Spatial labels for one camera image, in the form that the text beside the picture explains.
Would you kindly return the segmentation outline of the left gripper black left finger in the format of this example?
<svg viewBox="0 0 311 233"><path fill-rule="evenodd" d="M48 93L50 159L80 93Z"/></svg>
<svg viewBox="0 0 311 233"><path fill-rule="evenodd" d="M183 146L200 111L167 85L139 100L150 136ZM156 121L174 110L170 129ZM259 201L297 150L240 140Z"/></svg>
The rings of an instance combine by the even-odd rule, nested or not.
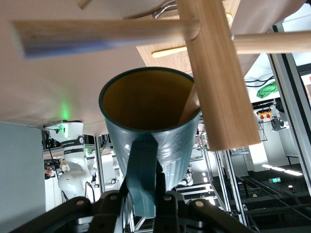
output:
<svg viewBox="0 0 311 233"><path fill-rule="evenodd" d="M75 197L14 229L16 233L72 233L74 223L85 220L86 233L122 233L131 212L131 198L126 181L121 188L102 194L91 203L85 197Z"/></svg>

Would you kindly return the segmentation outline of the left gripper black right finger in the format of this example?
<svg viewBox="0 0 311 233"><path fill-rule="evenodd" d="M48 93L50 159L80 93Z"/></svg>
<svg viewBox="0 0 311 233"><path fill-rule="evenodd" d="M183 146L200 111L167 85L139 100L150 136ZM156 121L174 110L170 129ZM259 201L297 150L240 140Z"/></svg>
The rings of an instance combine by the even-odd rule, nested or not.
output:
<svg viewBox="0 0 311 233"><path fill-rule="evenodd" d="M156 233L251 233L205 199L186 204L181 194L165 191L165 175L156 173Z"/></svg>

